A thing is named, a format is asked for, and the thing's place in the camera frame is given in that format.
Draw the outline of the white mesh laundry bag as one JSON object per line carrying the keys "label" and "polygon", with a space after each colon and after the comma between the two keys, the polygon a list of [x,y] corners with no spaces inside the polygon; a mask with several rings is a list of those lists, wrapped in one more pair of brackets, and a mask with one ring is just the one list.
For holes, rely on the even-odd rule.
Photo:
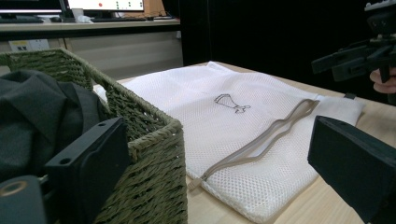
{"label": "white mesh laundry bag", "polygon": [[214,62],[124,86],[181,122],[194,185],[257,224],[275,221],[317,178],[307,162],[315,118],[355,125],[364,107]]}

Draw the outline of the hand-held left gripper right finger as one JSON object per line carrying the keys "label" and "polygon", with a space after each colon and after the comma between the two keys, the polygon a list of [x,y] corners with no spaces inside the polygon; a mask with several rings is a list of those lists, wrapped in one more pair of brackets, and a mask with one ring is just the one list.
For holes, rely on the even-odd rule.
{"label": "hand-held left gripper right finger", "polygon": [[396,224],[395,147],[317,116],[307,160],[365,224]]}

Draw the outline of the dark computer monitor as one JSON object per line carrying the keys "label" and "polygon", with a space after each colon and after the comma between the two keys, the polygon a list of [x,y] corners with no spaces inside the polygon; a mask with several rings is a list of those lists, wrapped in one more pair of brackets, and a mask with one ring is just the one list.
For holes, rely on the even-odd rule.
{"label": "dark computer monitor", "polygon": [[0,14],[57,14],[61,12],[59,0],[0,0]]}

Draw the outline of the lit computer monitor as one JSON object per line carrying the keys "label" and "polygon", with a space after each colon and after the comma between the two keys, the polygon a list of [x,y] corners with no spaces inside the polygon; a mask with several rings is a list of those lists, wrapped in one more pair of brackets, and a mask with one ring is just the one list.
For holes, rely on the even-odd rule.
{"label": "lit computer monitor", "polygon": [[143,12],[144,0],[65,0],[70,9],[84,12]]}

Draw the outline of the black curtain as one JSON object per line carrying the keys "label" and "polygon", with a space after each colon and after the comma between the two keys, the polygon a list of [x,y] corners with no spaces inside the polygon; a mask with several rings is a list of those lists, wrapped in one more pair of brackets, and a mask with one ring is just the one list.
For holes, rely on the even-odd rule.
{"label": "black curtain", "polygon": [[163,0],[180,19],[183,64],[228,63],[386,103],[367,77],[336,82],[311,62],[373,36],[364,7],[374,0]]}

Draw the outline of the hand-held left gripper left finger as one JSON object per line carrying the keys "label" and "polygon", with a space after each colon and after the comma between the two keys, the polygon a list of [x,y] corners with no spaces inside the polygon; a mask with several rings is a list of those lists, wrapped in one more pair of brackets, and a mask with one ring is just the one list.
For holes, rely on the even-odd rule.
{"label": "hand-held left gripper left finger", "polygon": [[92,224],[130,163],[122,118],[98,123],[50,159],[61,224]]}

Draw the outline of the brown cardboard box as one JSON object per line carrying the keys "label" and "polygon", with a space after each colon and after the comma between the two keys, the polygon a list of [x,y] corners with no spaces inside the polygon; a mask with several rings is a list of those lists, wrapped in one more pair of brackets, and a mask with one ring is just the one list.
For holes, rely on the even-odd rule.
{"label": "brown cardboard box", "polygon": [[163,0],[143,0],[144,15],[147,17],[165,16]]}

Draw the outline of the white yellow label sticker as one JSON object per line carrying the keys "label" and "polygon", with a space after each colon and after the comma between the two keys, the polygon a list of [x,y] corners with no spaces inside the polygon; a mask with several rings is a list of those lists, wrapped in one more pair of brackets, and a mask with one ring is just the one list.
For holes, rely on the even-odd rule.
{"label": "white yellow label sticker", "polygon": [[13,51],[31,51],[50,48],[47,39],[13,40],[9,41],[8,44]]}

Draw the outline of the beige office desk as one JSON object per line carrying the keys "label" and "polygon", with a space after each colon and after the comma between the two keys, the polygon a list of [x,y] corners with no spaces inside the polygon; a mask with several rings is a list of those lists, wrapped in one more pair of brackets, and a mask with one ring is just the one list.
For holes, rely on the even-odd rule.
{"label": "beige office desk", "polygon": [[183,65],[180,22],[0,24],[0,52],[13,40],[47,39],[115,79],[135,77]]}

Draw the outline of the black keyboard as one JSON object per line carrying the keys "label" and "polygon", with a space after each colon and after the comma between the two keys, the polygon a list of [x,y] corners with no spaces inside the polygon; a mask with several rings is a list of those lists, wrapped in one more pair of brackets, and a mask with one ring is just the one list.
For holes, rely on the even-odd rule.
{"label": "black keyboard", "polygon": [[43,21],[31,16],[0,15],[0,24],[8,23],[43,23]]}
{"label": "black keyboard", "polygon": [[147,21],[144,18],[91,18],[92,22],[127,22],[127,21]]}

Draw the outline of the green woven basket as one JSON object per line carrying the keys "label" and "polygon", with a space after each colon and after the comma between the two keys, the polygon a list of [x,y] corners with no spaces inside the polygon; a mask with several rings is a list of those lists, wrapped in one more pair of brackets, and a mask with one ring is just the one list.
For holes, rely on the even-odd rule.
{"label": "green woven basket", "polygon": [[60,81],[106,90],[106,112],[127,124],[128,166],[94,224],[187,224],[188,200],[180,121],[127,90],[66,49],[0,53],[12,71],[33,69]]}

